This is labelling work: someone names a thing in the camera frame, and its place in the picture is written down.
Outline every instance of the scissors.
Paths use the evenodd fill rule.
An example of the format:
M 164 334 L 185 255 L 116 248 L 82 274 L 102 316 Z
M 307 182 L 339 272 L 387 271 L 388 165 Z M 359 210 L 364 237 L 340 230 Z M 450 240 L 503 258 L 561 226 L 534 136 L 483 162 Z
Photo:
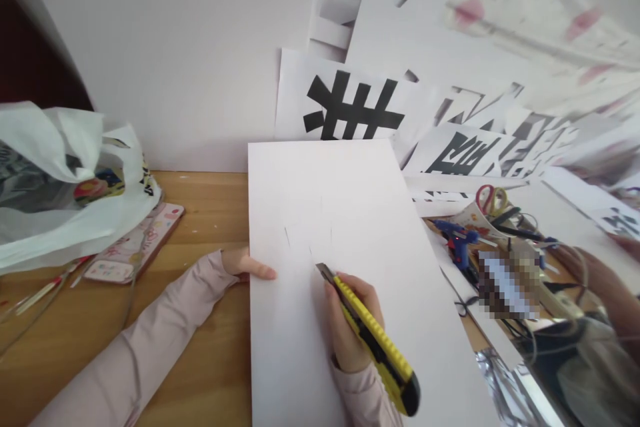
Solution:
M 478 189 L 475 203 L 484 215 L 497 217 L 507 209 L 509 198 L 503 188 L 487 184 Z

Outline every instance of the printed paper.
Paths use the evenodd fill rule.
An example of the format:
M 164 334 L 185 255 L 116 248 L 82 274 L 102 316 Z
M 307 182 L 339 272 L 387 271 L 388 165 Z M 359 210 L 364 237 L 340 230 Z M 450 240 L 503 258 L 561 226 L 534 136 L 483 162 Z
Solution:
M 414 123 L 407 116 L 424 106 L 422 91 L 413 82 L 368 75 L 342 63 L 283 49 L 275 138 L 393 137 L 404 123 Z

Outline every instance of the wooden table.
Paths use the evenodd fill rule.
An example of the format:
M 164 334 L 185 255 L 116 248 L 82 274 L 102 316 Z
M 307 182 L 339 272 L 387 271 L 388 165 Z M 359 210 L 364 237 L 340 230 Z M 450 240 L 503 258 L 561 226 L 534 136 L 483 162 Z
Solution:
M 129 324 L 198 258 L 249 241 L 246 174 L 157 172 L 155 177 L 166 201 L 184 205 L 186 214 L 136 284 Z M 0 302 L 13 305 L 60 271 L 46 268 L 0 278 Z M 2 425 L 26 425 L 109 344 L 119 331 L 128 295 L 129 286 L 87 280 L 73 289 L 64 287 L 0 360 Z M 0 326 L 0 348 L 40 305 Z M 471 318 L 462 322 L 475 351 L 489 346 Z M 250 341 L 249 285 L 236 285 L 196 331 L 137 425 L 251 425 Z

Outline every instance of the white cardboard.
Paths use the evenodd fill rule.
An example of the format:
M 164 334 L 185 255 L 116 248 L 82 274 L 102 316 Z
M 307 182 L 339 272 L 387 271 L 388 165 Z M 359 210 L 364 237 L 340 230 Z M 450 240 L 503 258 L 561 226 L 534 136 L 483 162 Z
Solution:
M 256 427 L 347 425 L 318 261 L 377 288 L 386 331 L 421 385 L 406 426 L 498 425 L 421 222 L 387 140 L 249 145 L 251 255 L 279 274 L 251 281 Z

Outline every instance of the blue glue gun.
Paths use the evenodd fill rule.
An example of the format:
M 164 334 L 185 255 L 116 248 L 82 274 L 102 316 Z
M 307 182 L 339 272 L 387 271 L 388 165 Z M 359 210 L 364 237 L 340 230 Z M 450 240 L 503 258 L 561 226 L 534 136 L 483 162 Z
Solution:
M 477 244 L 480 235 L 474 230 L 466 230 L 458 224 L 445 220 L 432 220 L 433 225 L 447 235 L 448 246 L 453 252 L 453 263 L 462 271 L 469 268 L 469 250 L 467 244 Z

